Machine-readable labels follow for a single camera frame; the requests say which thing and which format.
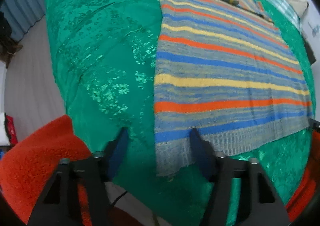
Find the blue stripe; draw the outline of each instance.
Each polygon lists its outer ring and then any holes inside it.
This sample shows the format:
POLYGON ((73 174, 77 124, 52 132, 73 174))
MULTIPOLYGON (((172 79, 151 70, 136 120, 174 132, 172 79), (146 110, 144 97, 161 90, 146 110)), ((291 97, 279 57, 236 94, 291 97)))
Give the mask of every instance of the blue stripe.
MULTIPOLYGON (((247 121, 249 118, 254 117, 255 119, 264 118, 272 115, 275 111, 280 112, 285 109, 288 112, 299 112, 306 111, 306 107, 299 105, 298 108, 295 105, 290 104, 279 104, 279 105, 269 105, 267 107, 248 107, 248 108, 238 108, 238 113, 236 114, 237 122, 247 121)), ((206 111, 203 118, 203 113, 192 113, 192 118, 190 118, 191 113, 175 113, 175 112, 160 112, 155 116, 155 130, 163 129, 163 122, 165 122, 166 130, 175 130, 176 128, 194 128, 199 124, 212 124, 212 120, 215 123, 221 124, 226 123, 227 120, 234 120, 235 109, 220 109, 206 111)))
POLYGON ((268 70, 268 69, 259 69, 254 66, 247 66, 247 65, 243 65, 243 64, 237 64, 237 63, 229 63, 229 62, 220 61, 220 60, 207 60, 207 59, 202 59, 202 58, 198 58, 198 57, 178 55, 178 54, 173 54, 173 53, 164 52, 164 51, 157 52, 156 58, 157 59, 166 59, 169 61, 180 62, 180 63, 203 64, 203 65, 229 67, 229 68, 235 68, 235 69, 240 69, 240 70, 244 70, 244 71, 252 71, 252 72, 257 72, 257 73, 262 73, 262 74, 267 74, 267 75, 273 75, 275 77, 288 79, 293 82, 297 82, 297 83, 301 83, 301 84, 306 83, 304 80, 291 78, 286 75, 275 73, 275 72, 268 70))
MULTIPOLYGON (((282 119, 282 118, 301 117, 301 116, 312 116, 312 112, 307 113, 306 111, 301 111, 301 112, 293 112, 293 113, 292 112, 274 113, 274 115, 265 117, 265 118, 248 120, 248 121, 231 122, 228 124, 222 124, 218 126, 199 128, 199 132, 201 135, 216 134, 216 133, 221 133, 221 132, 230 131, 230 130, 263 125, 263 124, 266 124, 278 119, 282 119)), ((168 142, 171 140, 177 140, 182 138, 188 138, 189 133, 190 133, 190 129, 159 132, 155 134, 155 140, 156 140, 156 143, 160 143, 160 142, 168 142)))
POLYGON ((208 22, 208 21, 204 21, 204 20, 194 19, 194 18, 187 17, 187 16, 176 17, 176 16, 172 16, 172 15, 170 15, 168 13, 164 13, 164 14, 162 14, 162 16, 170 18, 170 19, 175 20, 175 21, 187 20, 187 21, 194 22, 194 23, 197 23, 197 24, 202 24, 202 25, 211 26, 211 27, 223 28, 223 29, 231 31, 231 32, 236 32, 238 34, 245 35, 246 37, 251 38, 253 40, 256 40, 257 42, 260 42, 262 44, 271 46, 271 47, 281 51, 282 53, 284 53, 286 55, 291 55, 291 56, 293 55, 291 51, 281 48, 280 46, 276 45, 276 43, 270 42, 267 39, 262 40, 262 39, 260 39, 258 37, 253 36, 251 32, 243 32, 243 31, 241 31, 243 29, 240 30, 240 28, 226 27, 224 25, 220 25, 220 24, 216 24, 216 23, 208 22))
POLYGON ((190 1, 192 3, 197 3, 197 4, 202 5, 202 6, 206 6, 206 7, 209 6, 209 7, 224 11, 224 12, 228 12, 228 13, 232 14, 233 16, 238 16, 241 19, 245 19, 246 21, 248 21, 248 22, 250 22, 250 23, 252 23, 252 24, 254 24, 254 25, 258 26, 258 27, 261 27, 264 30, 267 30, 267 31, 269 31, 269 32, 271 32, 271 33, 273 33, 275 35, 279 35, 279 33, 277 31, 275 31, 275 30, 273 30, 271 28, 267 28, 267 27, 265 27, 263 25, 260 25, 258 22, 254 21, 254 20, 252 20, 250 18, 247 18, 244 15, 240 15, 240 14, 236 13, 235 11, 231 11, 231 10, 228 10, 226 8, 222 8, 222 7, 218 6, 218 5, 215 5, 214 3, 210 3, 210 5, 208 5, 206 3, 202 3, 202 2, 200 2, 198 0, 188 0, 188 1, 190 1))

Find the bed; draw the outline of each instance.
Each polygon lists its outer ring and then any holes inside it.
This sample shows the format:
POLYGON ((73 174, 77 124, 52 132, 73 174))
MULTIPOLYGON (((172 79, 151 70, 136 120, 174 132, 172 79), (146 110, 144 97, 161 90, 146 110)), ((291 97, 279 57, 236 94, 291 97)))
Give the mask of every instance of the bed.
MULTIPOLYGON (((299 30, 270 2, 257 1, 299 61, 315 109, 313 77, 299 30)), ((198 225, 212 185, 197 167, 156 176, 153 78, 162 20, 159 1, 46 0, 46 10, 53 73, 75 135, 96 152, 121 127, 129 127, 131 142, 114 183, 172 225, 198 225)), ((257 157, 286 204, 300 183, 310 140, 310 131, 303 129, 233 157, 257 157)), ((229 225, 235 221, 239 186, 234 180, 229 225)))

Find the black clamp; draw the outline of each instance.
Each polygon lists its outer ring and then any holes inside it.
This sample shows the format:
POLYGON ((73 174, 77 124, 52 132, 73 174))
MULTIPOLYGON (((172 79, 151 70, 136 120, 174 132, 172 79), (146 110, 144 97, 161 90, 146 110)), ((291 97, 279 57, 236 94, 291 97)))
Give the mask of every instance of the black clamp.
POLYGON ((84 185, 93 226, 111 226, 107 216, 111 208, 104 182, 116 175, 129 141, 122 128, 117 138, 104 151, 87 159, 71 162, 60 160, 34 206, 28 226, 83 226, 77 184, 84 185))
POLYGON ((200 226, 225 226, 231 182, 241 179, 240 202, 235 226, 288 226, 287 211, 276 189, 256 158, 250 161, 226 157, 202 140, 198 130, 190 132, 192 155, 203 176, 214 183, 200 226))

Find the white wall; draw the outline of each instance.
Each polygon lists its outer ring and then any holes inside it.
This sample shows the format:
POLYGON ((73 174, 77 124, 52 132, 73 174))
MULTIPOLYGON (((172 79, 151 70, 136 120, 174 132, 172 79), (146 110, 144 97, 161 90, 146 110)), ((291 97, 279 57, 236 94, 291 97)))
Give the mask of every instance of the white wall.
POLYGON ((0 113, 4 112, 4 86, 5 86, 5 75, 7 69, 5 63, 0 61, 0 113))
MULTIPOLYGON (((309 42, 317 61, 311 65, 313 78, 315 81, 316 101, 320 104, 320 33, 315 37, 312 35, 312 28, 320 25, 320 14, 312 0, 308 0, 309 8, 304 14, 301 23, 305 39, 309 42)), ((320 106, 316 108, 316 119, 320 120, 320 106)))

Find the yellow stripe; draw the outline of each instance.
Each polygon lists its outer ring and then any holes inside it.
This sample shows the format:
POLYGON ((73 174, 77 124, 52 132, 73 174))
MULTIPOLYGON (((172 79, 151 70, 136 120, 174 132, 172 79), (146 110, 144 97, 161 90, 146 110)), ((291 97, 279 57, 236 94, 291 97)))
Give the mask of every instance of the yellow stripe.
POLYGON ((292 63, 292 64, 299 64, 298 61, 294 61, 294 60, 291 60, 287 57, 284 57, 282 55, 279 55, 275 52, 272 52, 272 51, 269 51, 267 49, 264 49, 264 48, 261 48, 257 45, 254 45, 252 43, 249 43, 247 41, 243 41, 241 39, 237 39, 237 38, 234 38, 234 37, 231 37, 231 36, 227 36, 227 35, 223 35, 223 34, 217 34, 217 33, 214 33, 214 32, 209 32, 209 31, 204 31, 204 30, 198 30, 198 29, 194 29, 192 27, 186 27, 186 26, 183 26, 183 27, 171 27, 167 24, 162 24, 161 25, 162 28, 167 28, 173 32, 179 32, 179 31, 188 31, 190 33, 193 33, 193 34, 197 34, 197 35, 207 35, 207 36, 215 36, 217 38, 221 38, 221 39, 224 39, 224 40, 227 40, 227 41, 230 41, 230 42, 234 42, 234 43, 238 43, 238 44, 243 44, 245 46, 249 46, 253 49, 256 49, 256 50, 259 50, 259 51, 262 51, 266 54, 269 54, 269 55, 272 55, 274 57, 277 57, 281 60, 284 60, 284 61, 287 61, 289 63, 292 63))
POLYGON ((220 15, 225 16, 225 17, 227 17, 227 18, 234 19, 234 20, 236 20, 236 21, 238 21, 238 22, 245 23, 245 24, 247 24, 248 26, 255 28, 256 30, 259 30, 259 31, 261 31, 261 32, 264 32, 265 34, 267 34, 267 35, 269 35, 269 36, 271 36, 271 37, 273 37, 273 38, 275 38, 275 39, 277 39, 277 40, 280 40, 281 42, 284 42, 284 41, 282 40, 282 38, 280 38, 279 36, 274 35, 274 34, 268 32, 268 31, 266 31, 266 30, 264 30, 264 29, 262 29, 262 28, 259 28, 259 27, 255 26, 255 25, 252 25, 252 24, 250 24, 249 22, 247 22, 247 21, 245 21, 245 20, 242 20, 242 19, 236 18, 236 17, 234 17, 234 16, 232 16, 232 15, 226 14, 226 13, 224 13, 224 12, 222 12, 222 11, 217 11, 217 10, 214 10, 214 9, 211 9, 211 8, 206 8, 206 7, 197 6, 197 5, 188 3, 188 2, 176 2, 176 1, 173 1, 173 0, 166 0, 166 1, 169 1, 169 2, 171 2, 171 3, 173 3, 173 4, 175 4, 175 5, 187 5, 187 6, 196 8, 196 9, 202 9, 202 10, 210 11, 210 12, 213 12, 213 13, 216 13, 216 14, 220 14, 220 15))
POLYGON ((226 86, 236 88, 273 89, 276 91, 293 92, 301 95, 309 95, 309 91, 297 90, 288 86, 280 86, 270 83, 260 83, 252 81, 235 81, 215 78, 180 78, 170 74, 158 74, 155 76, 154 84, 172 84, 179 87, 209 87, 226 86))
POLYGON ((241 8, 238 8, 238 9, 240 9, 242 13, 244 13, 244 14, 246 14, 246 15, 248 15, 248 16, 251 16, 251 17, 254 17, 254 18, 257 18, 257 19, 263 20, 263 21, 264 21, 265 23, 267 23, 268 25, 270 25, 270 26, 274 26, 274 24, 273 24, 272 22, 269 22, 269 21, 267 21, 267 20, 266 20, 266 19, 264 19, 264 18, 261 18, 261 17, 259 17, 259 16, 255 15, 255 14, 252 14, 251 12, 248 12, 248 11, 243 10, 243 9, 241 9, 241 8))

